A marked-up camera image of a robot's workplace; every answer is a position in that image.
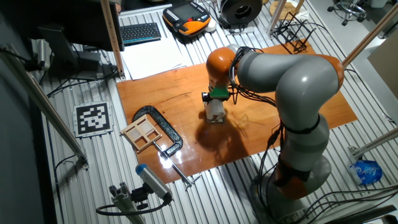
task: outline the black bracket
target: black bracket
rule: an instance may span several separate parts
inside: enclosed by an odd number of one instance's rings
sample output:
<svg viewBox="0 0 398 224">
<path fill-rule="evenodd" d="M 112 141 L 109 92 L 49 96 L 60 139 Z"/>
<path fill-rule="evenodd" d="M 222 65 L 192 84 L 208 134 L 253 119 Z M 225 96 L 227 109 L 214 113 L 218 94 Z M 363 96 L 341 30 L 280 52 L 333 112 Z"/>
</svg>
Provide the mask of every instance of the black bracket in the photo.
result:
<svg viewBox="0 0 398 224">
<path fill-rule="evenodd" d="M 286 18 L 288 15 L 292 16 L 292 19 L 289 21 L 286 21 Z M 285 16 L 285 19 L 280 22 L 279 26 L 275 29 L 274 33 L 271 34 L 275 37 L 275 39 L 285 48 L 286 51 L 288 51 L 289 54 L 298 54 L 305 49 L 307 49 L 307 46 L 305 45 L 307 43 L 307 40 L 310 38 L 311 34 L 315 31 L 315 29 L 310 30 L 308 29 L 305 24 L 308 22 L 307 20 L 300 21 L 299 19 L 296 18 L 297 13 L 294 15 L 291 12 L 288 12 Z M 297 30 L 295 32 L 292 32 L 290 29 L 292 21 L 296 21 L 298 24 L 293 24 L 294 26 L 298 26 Z M 308 32 L 308 36 L 305 38 L 304 41 L 301 41 L 300 38 L 298 37 L 298 33 L 302 31 L 301 29 L 305 30 Z M 284 43 L 279 39 L 279 36 L 282 36 L 284 39 Z M 285 44 L 290 44 L 293 47 L 293 52 L 291 52 Z"/>
<path fill-rule="evenodd" d="M 138 120 L 138 118 L 149 114 L 154 121 L 162 128 L 164 133 L 173 141 L 173 145 L 164 151 L 167 157 L 174 155 L 178 150 L 182 148 L 182 138 L 171 126 L 171 124 L 163 117 L 163 115 L 154 106 L 144 106 L 139 109 L 132 117 L 132 122 Z"/>
</svg>

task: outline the slotted metal surface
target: slotted metal surface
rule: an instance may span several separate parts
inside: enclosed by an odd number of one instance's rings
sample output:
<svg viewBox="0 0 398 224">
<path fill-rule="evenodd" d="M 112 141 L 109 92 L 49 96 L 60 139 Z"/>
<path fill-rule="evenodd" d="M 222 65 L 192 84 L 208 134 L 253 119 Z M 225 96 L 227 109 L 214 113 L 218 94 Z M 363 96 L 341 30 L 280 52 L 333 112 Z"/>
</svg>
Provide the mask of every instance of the slotted metal surface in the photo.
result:
<svg viewBox="0 0 398 224">
<path fill-rule="evenodd" d="M 271 2 L 262 7 L 252 34 L 225 36 L 223 30 L 217 27 L 215 33 L 206 33 L 200 38 L 194 38 L 189 44 L 183 45 L 176 41 L 187 66 L 205 62 L 211 51 L 229 44 L 257 48 L 277 45 L 276 40 L 268 38 L 264 33 L 271 20 L 270 4 Z M 172 38 L 162 21 L 163 8 L 122 14 L 119 18 L 120 25 L 157 22 L 162 37 Z M 303 8 L 310 13 L 310 22 L 323 24 L 308 1 L 305 1 Z M 332 55 L 340 60 L 345 58 L 345 54 L 333 41 L 333 37 L 319 27 L 312 34 L 309 42 L 318 54 Z M 111 54 L 108 54 L 108 57 L 113 64 L 116 63 Z M 130 73 L 134 73 L 134 71 L 126 71 L 127 80 L 131 79 Z M 125 217 L 106 217 L 95 213 L 96 207 L 111 204 L 111 195 L 108 190 L 110 185 L 118 185 L 124 181 L 130 189 L 142 186 L 142 180 L 135 174 L 137 158 L 134 150 L 119 135 L 119 131 L 127 126 L 116 88 L 116 82 L 120 81 L 119 78 L 112 78 L 108 81 L 98 80 L 97 82 L 82 83 L 66 88 L 50 98 L 71 131 L 73 131 L 72 113 L 75 105 L 99 100 L 110 101 L 111 112 L 114 115 L 113 132 L 79 139 L 88 156 L 90 164 L 88 170 L 81 169 L 79 164 L 76 164 L 75 158 L 61 164 L 57 169 L 60 204 L 65 223 L 129 223 Z M 62 82 L 63 80 L 46 78 L 42 86 L 46 93 L 50 93 Z M 393 129 L 393 125 L 383 117 L 382 111 L 377 105 L 378 102 L 371 97 L 372 93 L 367 91 L 366 84 L 357 75 L 346 73 L 341 92 L 356 113 L 358 120 L 331 130 L 330 143 L 323 155 L 331 162 L 332 174 L 322 188 L 304 199 L 308 204 L 331 191 L 359 189 L 348 174 L 350 161 L 347 147 L 349 145 L 363 146 Z M 44 132 L 50 167 L 73 155 L 45 117 Z M 398 154 L 394 150 L 397 148 L 397 141 L 393 140 L 364 155 L 365 159 L 377 161 L 384 171 L 381 181 L 368 186 L 369 189 L 387 187 L 397 182 L 398 166 L 394 162 L 398 161 Z M 171 203 L 171 206 L 143 215 L 143 217 L 147 223 L 257 223 L 248 195 L 251 179 L 257 174 L 262 155 L 263 153 L 256 154 L 202 172 L 202 178 L 187 191 L 185 191 L 185 185 L 181 180 L 167 184 L 174 195 L 174 202 Z M 266 159 L 266 169 L 270 169 L 276 162 L 277 152 L 271 151 Z M 50 175 L 53 180 L 57 218 L 58 222 L 62 223 L 53 170 L 50 170 Z M 346 200 L 363 195 L 335 195 L 331 200 Z M 151 195 L 147 203 L 150 208 L 155 208 L 162 202 L 156 196 Z"/>
</svg>

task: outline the orange device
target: orange device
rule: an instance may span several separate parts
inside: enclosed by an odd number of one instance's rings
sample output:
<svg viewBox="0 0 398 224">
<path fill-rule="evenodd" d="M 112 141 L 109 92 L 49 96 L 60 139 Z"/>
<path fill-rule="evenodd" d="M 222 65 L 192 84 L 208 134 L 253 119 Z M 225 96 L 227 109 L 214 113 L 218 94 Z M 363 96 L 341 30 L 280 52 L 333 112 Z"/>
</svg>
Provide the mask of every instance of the orange device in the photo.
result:
<svg viewBox="0 0 398 224">
<path fill-rule="evenodd" d="M 185 2 L 164 9 L 163 19 L 175 32 L 193 37 L 205 30 L 210 22 L 210 15 L 198 4 Z"/>
</svg>

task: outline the monitor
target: monitor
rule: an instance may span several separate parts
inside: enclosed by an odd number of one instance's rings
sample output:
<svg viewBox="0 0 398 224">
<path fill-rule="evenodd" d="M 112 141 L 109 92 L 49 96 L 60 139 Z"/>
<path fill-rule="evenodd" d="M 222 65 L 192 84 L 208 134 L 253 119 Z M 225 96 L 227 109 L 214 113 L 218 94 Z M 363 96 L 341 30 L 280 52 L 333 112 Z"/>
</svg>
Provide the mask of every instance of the monitor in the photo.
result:
<svg viewBox="0 0 398 224">
<path fill-rule="evenodd" d="M 124 50 L 114 2 L 109 3 L 120 51 Z M 1 1 L 0 11 L 21 36 L 45 39 L 53 52 L 49 75 L 78 78 L 82 71 L 96 78 L 100 53 L 75 52 L 72 43 L 112 51 L 100 0 Z"/>
</svg>

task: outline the white paper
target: white paper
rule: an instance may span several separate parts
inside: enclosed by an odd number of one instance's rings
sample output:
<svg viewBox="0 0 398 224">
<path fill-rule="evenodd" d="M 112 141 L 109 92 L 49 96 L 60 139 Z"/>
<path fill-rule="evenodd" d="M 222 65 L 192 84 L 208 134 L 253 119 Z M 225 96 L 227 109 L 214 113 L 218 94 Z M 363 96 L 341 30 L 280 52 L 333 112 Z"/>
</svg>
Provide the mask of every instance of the white paper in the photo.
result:
<svg viewBox="0 0 398 224">
<path fill-rule="evenodd" d="M 173 38 L 128 46 L 121 55 L 133 80 L 185 66 Z"/>
</svg>

